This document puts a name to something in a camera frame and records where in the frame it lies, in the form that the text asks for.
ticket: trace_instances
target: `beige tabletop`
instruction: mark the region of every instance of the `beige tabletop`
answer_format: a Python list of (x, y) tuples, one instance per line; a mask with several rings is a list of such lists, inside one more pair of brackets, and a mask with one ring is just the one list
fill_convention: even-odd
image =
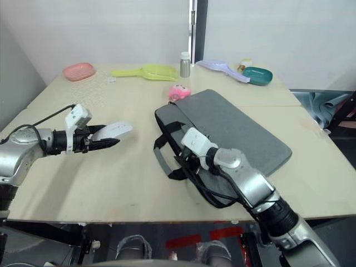
[[(213, 89), (286, 143), (290, 160), (270, 176), (293, 209), (303, 217), (356, 214), (356, 172), (329, 137), (276, 78), (266, 87), (244, 85), (222, 73), (192, 68), (179, 82), (118, 78), (108, 71), (129, 65), (96, 65), (92, 78), (72, 83), (58, 76), (2, 132), (34, 123), (70, 103), (90, 109), (89, 125), (128, 121), (134, 131), (119, 144), (87, 154), (37, 160), (10, 207), (9, 218), (50, 222), (145, 222), (250, 220), (238, 204), (210, 206), (189, 181), (172, 181), (153, 153), (161, 134), (154, 111), (167, 103), (169, 86), (182, 83), (193, 93)], [(41, 127), (64, 129), (65, 113)], [(164, 155), (173, 154), (165, 147)]]

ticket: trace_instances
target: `bottle cap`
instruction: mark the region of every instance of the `bottle cap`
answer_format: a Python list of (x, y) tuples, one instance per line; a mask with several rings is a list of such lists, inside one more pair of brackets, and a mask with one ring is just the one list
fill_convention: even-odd
[(180, 59), (181, 60), (190, 60), (189, 52), (181, 52)]

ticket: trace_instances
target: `pink soap dish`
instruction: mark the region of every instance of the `pink soap dish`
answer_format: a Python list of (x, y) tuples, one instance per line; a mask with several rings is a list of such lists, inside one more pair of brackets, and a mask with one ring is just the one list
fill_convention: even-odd
[(88, 78), (94, 75), (94, 73), (95, 69), (93, 65), (89, 63), (77, 63), (63, 70), (63, 75), (72, 82)]

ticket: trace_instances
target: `floor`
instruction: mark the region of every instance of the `floor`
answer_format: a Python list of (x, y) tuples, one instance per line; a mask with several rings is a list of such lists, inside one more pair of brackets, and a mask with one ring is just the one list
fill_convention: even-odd
[[(325, 222), (314, 229), (327, 243), (343, 267), (355, 266), (356, 258), (356, 217), (335, 219)], [(195, 241), (211, 240), (213, 235), (229, 233), (229, 237), (220, 240), (228, 247), (234, 266), (244, 266), (241, 246), (236, 236), (239, 230), (256, 230), (255, 224), (201, 223), (201, 224), (118, 224), (91, 225), (88, 234), (101, 241), (101, 248), (95, 253), (85, 256), (84, 264), (113, 260), (116, 256), (118, 242), (125, 236), (141, 234), (152, 246), (152, 257), (167, 259), (174, 251), (179, 260), (194, 260), (196, 258)], [(35, 266), (43, 266), (45, 262), (67, 266), (71, 256), (71, 248), (65, 244), (49, 240), (41, 240), (6, 230), (8, 243), (2, 266), (10, 263), (25, 262)], [(263, 266), (279, 267), (279, 251), (274, 247), (259, 245), (259, 253)]]

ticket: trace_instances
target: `gray laptop bag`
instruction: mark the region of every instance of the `gray laptop bag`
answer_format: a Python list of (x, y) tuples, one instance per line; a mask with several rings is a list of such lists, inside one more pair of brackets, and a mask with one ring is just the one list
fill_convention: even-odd
[[(238, 202), (231, 185), (222, 177), (200, 168), (199, 159), (182, 159), (180, 143), (190, 127), (197, 128), (219, 147), (241, 150), (252, 167), (269, 176), (291, 157), (291, 149), (213, 90), (205, 90), (155, 111), (162, 135), (154, 152), (166, 175), (173, 180), (190, 179), (200, 194), (214, 207)], [(160, 148), (169, 143), (177, 162), (172, 171)]]

